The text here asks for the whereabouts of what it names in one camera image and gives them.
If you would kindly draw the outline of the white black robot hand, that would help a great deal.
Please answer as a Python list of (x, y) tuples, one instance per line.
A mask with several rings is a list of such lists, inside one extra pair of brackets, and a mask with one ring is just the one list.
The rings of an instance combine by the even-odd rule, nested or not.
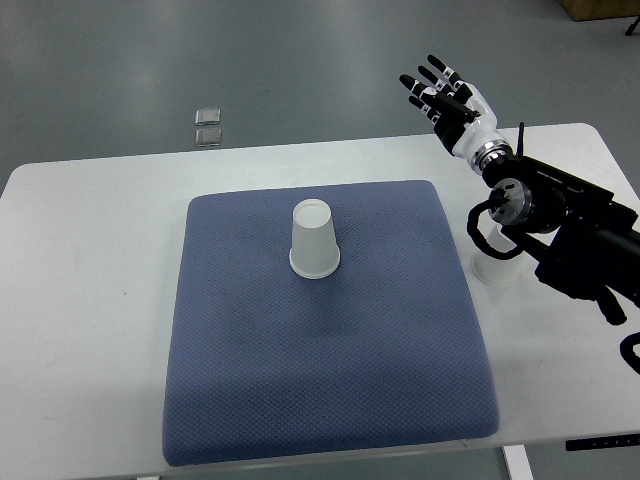
[(399, 76), (410, 93), (408, 101), (428, 119), (445, 150), (480, 175), (490, 161), (512, 152), (498, 132), (497, 117), (479, 90), (456, 70), (432, 54), (427, 62), (418, 67), (418, 78)]

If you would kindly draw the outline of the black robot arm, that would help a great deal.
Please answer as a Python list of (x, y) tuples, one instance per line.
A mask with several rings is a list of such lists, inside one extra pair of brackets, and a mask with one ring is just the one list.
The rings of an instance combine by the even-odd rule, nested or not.
[(478, 163), (491, 189), (486, 210), (515, 247), (500, 253), (489, 246), (472, 212), (467, 231), (476, 246), (500, 260), (529, 254), (541, 283), (593, 301), (610, 324), (623, 324), (617, 298), (639, 301), (638, 214), (612, 192), (526, 156), (522, 141), (488, 149)]

